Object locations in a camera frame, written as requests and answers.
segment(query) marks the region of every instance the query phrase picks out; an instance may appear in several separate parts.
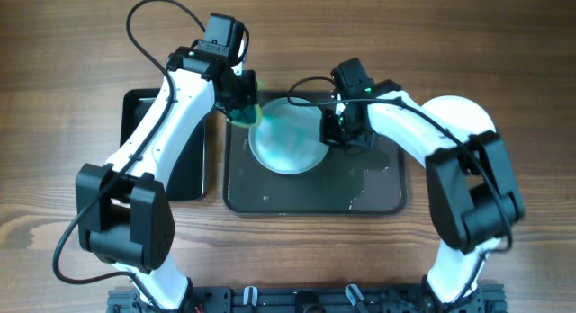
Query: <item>white round object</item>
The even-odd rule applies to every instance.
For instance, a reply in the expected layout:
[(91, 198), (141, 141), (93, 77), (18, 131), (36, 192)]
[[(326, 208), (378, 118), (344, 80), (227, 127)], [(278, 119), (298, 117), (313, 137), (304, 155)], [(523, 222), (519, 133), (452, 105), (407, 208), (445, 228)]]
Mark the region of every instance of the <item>white round object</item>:
[[(309, 103), (291, 97), (298, 103)], [(262, 108), (263, 119), (248, 133), (248, 142), (256, 159), (278, 174), (300, 174), (319, 164), (329, 146), (320, 142), (322, 111), (301, 107), (280, 98)]]
[(477, 103), (460, 96), (440, 96), (429, 100), (422, 108), (456, 128), (480, 134), (496, 131), (490, 115)]

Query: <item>wooden surface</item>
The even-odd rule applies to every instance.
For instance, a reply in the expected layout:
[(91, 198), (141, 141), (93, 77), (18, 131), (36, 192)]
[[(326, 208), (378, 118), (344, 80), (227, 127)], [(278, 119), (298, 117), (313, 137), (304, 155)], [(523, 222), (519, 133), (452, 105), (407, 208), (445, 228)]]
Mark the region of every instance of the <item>wooden surface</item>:
[[(124, 32), (139, 0), (0, 0), (0, 311), (102, 312), (125, 279), (56, 280), (54, 246), (76, 214), (74, 179), (116, 150), (122, 97), (161, 76)], [(251, 33), (247, 67), (266, 88), (363, 60), (423, 103), (471, 97), (507, 142), (524, 194), (516, 244), (483, 279), (503, 282), (510, 312), (576, 307), (576, 0), (178, 0), (206, 21), (231, 14)], [(151, 4), (134, 34), (160, 60), (201, 33)], [(222, 118), (211, 123), (222, 126)], [(212, 130), (213, 188), (173, 204), (173, 254), (195, 285), (419, 282), (435, 260), (423, 170), (409, 161), (411, 201), (384, 219), (241, 219), (221, 202), (223, 136)], [(63, 271), (109, 272), (67, 243)]]

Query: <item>white plate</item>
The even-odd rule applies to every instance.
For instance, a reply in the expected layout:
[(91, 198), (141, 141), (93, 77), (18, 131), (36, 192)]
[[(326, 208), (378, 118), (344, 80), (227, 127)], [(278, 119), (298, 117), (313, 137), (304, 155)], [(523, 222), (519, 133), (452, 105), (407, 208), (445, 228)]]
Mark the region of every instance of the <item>white plate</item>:
[(248, 133), (250, 148), (260, 164), (278, 174), (300, 174), (324, 159), (329, 146), (320, 142), (322, 111), (318, 107), (293, 106), (280, 98), (264, 105), (262, 113), (262, 123)]

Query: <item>green sponge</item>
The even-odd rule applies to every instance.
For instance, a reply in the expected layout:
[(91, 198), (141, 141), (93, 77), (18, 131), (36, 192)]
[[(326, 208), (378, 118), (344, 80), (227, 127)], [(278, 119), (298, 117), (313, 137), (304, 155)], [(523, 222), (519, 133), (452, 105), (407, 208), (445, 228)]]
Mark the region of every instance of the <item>green sponge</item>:
[(262, 108), (260, 105), (250, 105), (243, 109), (230, 112), (232, 120), (228, 122), (240, 128), (255, 128), (262, 122)]

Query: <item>wooden table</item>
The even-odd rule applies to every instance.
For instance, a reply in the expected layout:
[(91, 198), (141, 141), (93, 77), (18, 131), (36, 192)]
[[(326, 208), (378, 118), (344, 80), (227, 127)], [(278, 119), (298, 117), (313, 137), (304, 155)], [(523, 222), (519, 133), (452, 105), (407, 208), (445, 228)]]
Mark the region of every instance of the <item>wooden table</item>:
[[(74, 179), (118, 147), (122, 97), (161, 76), (124, 32), (139, 0), (0, 0), (0, 311), (102, 312), (126, 279), (88, 286), (50, 269), (76, 214)], [(483, 279), (503, 282), (510, 312), (576, 307), (576, 0), (178, 0), (206, 21), (234, 15), (251, 32), (247, 67), (266, 88), (327, 75), (348, 58), (423, 103), (468, 96), (506, 140), (526, 219), (511, 254)], [(201, 33), (167, 4), (137, 12), (134, 35), (159, 60)], [(221, 202), (222, 118), (211, 118), (211, 191), (173, 204), (172, 252), (196, 285), (418, 282), (436, 257), (424, 171), (409, 161), (411, 201), (382, 219), (242, 219)], [(110, 272), (67, 243), (63, 271)]]

